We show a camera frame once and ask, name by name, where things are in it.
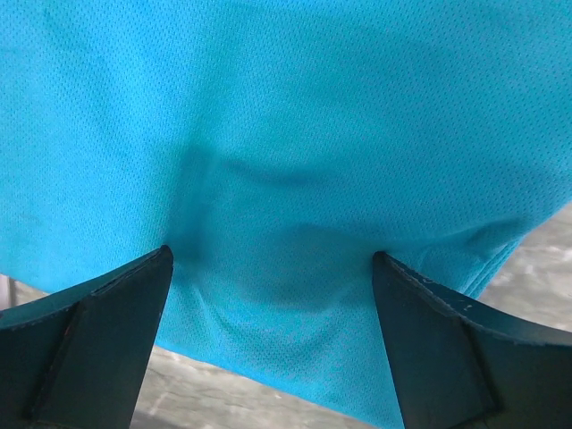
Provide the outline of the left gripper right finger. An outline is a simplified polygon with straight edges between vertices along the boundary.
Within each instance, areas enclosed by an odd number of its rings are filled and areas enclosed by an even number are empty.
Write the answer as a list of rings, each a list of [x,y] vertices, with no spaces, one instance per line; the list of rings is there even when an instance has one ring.
[[[376,310],[407,428],[569,428],[571,334],[373,257]]]

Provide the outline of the teal t shirt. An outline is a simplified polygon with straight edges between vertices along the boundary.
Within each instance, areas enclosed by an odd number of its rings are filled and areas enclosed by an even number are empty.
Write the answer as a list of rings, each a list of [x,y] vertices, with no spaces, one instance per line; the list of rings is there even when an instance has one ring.
[[[571,199],[568,1],[4,1],[1,270],[154,248],[158,343],[400,428],[384,251],[479,296]]]

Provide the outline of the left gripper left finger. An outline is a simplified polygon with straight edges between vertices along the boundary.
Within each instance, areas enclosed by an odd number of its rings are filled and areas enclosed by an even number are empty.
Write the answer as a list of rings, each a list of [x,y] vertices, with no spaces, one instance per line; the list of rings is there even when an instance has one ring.
[[[1,313],[3,428],[127,428],[171,285],[162,246]]]

